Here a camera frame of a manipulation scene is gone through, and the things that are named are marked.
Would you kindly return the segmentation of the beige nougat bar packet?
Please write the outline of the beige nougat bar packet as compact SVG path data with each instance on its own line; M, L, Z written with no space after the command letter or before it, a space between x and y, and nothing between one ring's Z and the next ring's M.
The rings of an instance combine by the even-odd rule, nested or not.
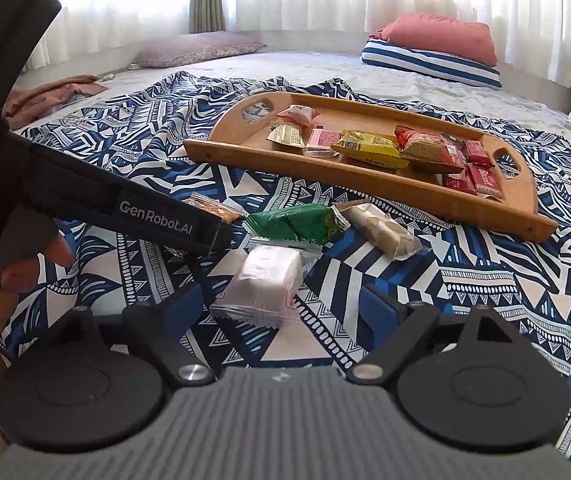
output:
M335 209L393 261L408 259L424 250L418 237L366 200L353 200L336 205Z

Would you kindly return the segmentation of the white translucent snack packet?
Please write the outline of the white translucent snack packet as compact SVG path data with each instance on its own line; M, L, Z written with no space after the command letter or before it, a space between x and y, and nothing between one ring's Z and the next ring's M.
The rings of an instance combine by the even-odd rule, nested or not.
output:
M268 328L298 321L295 296L321 254L315 245L255 243L209 314Z

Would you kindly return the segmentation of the green snack packet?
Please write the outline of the green snack packet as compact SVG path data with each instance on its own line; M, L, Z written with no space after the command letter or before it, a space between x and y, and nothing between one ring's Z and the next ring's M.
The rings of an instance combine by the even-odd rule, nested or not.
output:
M244 224L252 234L268 240L291 240L319 246L333 242L351 227L340 211L323 204L255 212L246 217Z

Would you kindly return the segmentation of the brown snack packet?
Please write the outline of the brown snack packet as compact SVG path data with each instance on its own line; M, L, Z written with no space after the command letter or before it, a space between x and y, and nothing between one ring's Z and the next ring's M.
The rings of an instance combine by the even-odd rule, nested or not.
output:
M183 200L183 203L215 214L226 224L232 224L246 216L246 213L237 206L230 207L219 200L214 200L212 197L197 192L192 192L188 198Z

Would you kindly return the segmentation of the yellow snack packet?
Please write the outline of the yellow snack packet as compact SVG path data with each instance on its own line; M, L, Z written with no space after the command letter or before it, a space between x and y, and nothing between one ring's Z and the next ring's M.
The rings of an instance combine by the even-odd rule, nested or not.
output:
M400 155L398 141L390 136L360 130L344 130L342 133L343 138L332 146L337 153L390 170L409 166L407 159Z

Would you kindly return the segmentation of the red Biscoff biscuit packet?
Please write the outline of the red Biscoff biscuit packet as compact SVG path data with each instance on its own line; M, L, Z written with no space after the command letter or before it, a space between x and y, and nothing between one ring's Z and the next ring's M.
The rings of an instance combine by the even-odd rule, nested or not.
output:
M468 174L478 196L503 202L505 196L491 168L469 165Z

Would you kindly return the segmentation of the red gold cracker packet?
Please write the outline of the red gold cracker packet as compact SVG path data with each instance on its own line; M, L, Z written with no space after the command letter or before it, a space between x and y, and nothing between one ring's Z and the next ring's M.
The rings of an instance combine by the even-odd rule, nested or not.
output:
M442 163L443 144L440 133L418 130L397 125L395 136L400 147L400 155L410 162L413 168L431 174L457 174L460 168Z

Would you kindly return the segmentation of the red patterned biscuit packet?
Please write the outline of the red patterned biscuit packet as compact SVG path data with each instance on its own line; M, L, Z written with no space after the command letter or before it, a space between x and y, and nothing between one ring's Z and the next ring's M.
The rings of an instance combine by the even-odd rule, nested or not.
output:
M314 128L311 130L307 144L304 148L304 154L316 158L332 158L337 156L332 146L343 138L343 133L340 131Z

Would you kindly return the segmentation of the small dark red bar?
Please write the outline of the small dark red bar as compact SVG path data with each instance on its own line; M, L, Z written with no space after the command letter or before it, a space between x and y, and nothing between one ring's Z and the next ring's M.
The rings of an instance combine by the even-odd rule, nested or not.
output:
M485 169L491 166L491 160L483 143L479 140L455 141L446 138L445 145L451 159L461 166L462 170L457 174L446 174L443 177L443 185L450 190L476 195L471 167L474 162Z

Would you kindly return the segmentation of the gold foil snack packet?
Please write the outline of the gold foil snack packet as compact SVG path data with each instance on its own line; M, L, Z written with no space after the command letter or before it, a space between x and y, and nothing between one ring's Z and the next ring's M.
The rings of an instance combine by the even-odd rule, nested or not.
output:
M268 133L267 140L287 148L306 148L301 127L289 124L274 126Z

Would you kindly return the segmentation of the pink white snack packet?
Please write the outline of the pink white snack packet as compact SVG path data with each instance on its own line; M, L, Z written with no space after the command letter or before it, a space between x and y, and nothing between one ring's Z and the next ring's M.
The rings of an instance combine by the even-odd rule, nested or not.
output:
M309 128L313 125L313 121L318 115L319 113L314 107L293 104L276 114L276 117L270 122L270 126L291 125L299 128Z

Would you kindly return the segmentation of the long red snack bar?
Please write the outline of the long red snack bar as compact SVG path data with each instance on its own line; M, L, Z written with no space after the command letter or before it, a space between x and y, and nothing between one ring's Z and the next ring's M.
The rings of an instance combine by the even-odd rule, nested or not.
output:
M462 153L460 142L446 133L439 135L443 144L442 163L463 170L467 160Z

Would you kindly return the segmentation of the wooden serving tray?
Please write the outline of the wooden serving tray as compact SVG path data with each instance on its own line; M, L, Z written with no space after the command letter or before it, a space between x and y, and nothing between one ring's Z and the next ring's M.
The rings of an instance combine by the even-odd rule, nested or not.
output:
M543 242L558 223L538 210L525 159L490 133L374 104L268 92L234 104L194 162L318 180L437 217Z

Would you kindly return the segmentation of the blue striped pillow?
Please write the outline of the blue striped pillow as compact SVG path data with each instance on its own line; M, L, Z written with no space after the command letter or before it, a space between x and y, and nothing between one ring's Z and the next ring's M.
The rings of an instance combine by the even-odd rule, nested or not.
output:
M501 89L497 68L460 58L453 54L408 49L382 39L369 39L360 55L361 62L401 70L474 87Z

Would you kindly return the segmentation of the olive green curtain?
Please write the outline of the olive green curtain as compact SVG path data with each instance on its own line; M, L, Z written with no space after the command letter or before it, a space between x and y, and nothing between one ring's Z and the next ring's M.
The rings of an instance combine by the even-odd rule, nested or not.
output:
M225 29L222 0L190 0L190 34L220 32Z

